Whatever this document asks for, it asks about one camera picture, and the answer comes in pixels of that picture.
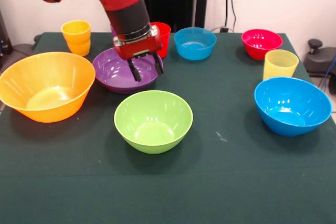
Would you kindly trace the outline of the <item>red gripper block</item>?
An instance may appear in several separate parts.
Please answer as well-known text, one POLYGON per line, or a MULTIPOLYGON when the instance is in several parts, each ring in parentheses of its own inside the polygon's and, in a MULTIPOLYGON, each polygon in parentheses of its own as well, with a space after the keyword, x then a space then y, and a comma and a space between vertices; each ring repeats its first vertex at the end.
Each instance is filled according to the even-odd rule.
POLYGON ((133 64, 132 58, 140 57, 143 54, 153 53, 157 73, 164 73, 161 57, 157 53, 158 50, 162 49, 161 34, 157 25, 151 25, 148 33, 135 40, 126 41, 119 39, 118 36, 114 36, 113 45, 122 59, 128 59, 127 63, 136 82, 140 82, 142 79, 133 64))

